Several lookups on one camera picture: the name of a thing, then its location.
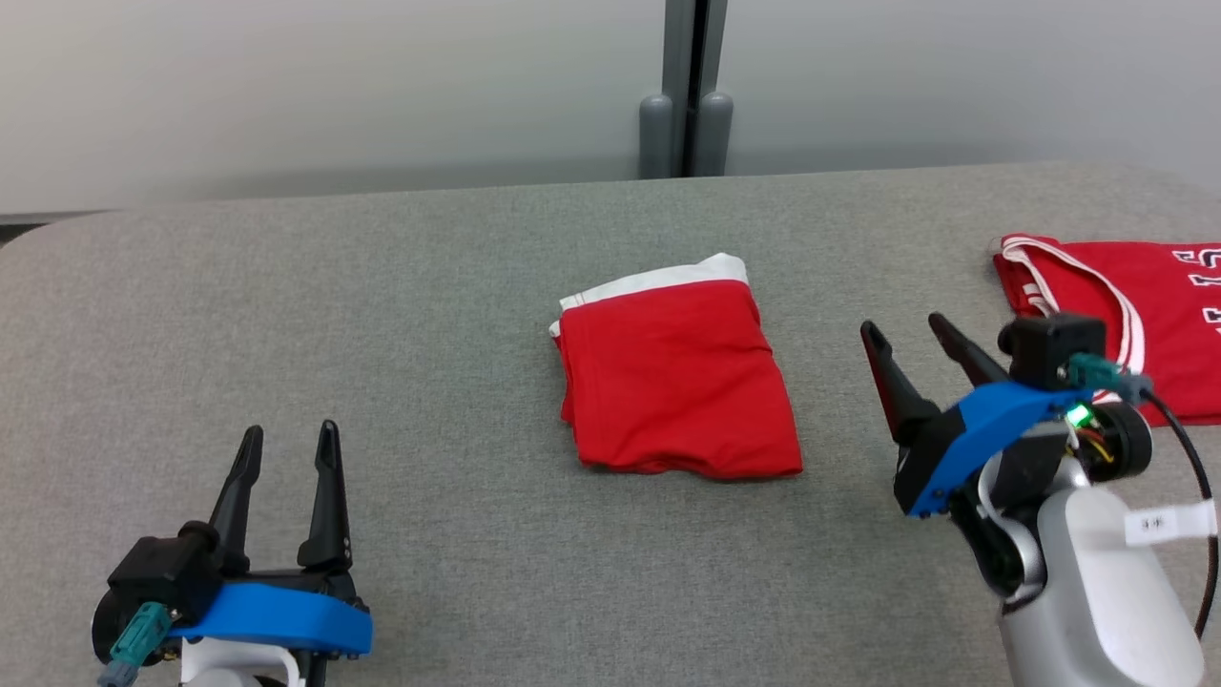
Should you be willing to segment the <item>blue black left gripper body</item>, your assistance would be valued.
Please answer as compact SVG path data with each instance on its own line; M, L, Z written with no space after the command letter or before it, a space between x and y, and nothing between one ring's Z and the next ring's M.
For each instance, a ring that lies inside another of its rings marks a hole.
M227 581L195 625L171 639L227 639L324 656L368 656L374 621L350 572L256 575Z

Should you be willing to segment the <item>red jersey with white sleeves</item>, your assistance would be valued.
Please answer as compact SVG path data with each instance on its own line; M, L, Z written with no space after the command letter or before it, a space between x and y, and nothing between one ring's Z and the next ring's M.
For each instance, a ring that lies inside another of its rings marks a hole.
M991 257L1015 314L1100 318L1107 358L1151 378L1186 426L1221 426L1221 240L1002 238Z

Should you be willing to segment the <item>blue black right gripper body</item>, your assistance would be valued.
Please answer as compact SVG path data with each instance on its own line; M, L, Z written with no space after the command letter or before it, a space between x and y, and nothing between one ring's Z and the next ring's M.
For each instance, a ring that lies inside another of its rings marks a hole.
M941 513L951 492L990 458L1031 427L1060 419L1094 395L1093 388L1042 390L1015 382L974 388L927 423L912 447L900 447L893 491L904 516L927 519Z

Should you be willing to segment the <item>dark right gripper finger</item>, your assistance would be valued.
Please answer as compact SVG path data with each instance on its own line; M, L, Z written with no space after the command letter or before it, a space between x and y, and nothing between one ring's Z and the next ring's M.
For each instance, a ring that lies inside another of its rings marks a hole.
M941 351L965 371L965 377L974 387L1009 382L1010 375L994 358L965 336L956 325L939 312L929 314L928 325L934 332Z
M912 447L924 426L941 416L934 401L921 397L893 358L893 347L872 321L860 325L860 340L880 397L882 412L897 447Z

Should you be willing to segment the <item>red shorts with white waistband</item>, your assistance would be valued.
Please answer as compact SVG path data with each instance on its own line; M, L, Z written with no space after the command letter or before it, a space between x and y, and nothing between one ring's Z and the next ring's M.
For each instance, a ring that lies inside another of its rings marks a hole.
M741 257L716 253L571 293L549 338L584 467L709 480L802 473L797 419Z

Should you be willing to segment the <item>grey double partition post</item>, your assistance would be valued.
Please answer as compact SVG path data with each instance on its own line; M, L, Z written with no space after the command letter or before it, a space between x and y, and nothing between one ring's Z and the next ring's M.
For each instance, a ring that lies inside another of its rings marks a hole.
M661 92L639 105L639 176L723 176L735 103L718 85L730 0L664 0Z

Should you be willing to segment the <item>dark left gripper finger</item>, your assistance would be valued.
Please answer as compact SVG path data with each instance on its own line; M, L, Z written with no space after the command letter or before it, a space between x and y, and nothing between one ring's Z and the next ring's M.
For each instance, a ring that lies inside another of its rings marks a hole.
M253 425L241 438L241 445L209 519L210 526L217 531L214 560L219 574L248 574L250 570L244 548L250 495L260 477L261 458L263 427Z
M317 491L309 534L297 553L297 564L306 574L344 574L352 567L352 534L339 427L331 419L326 419L320 427L315 469Z

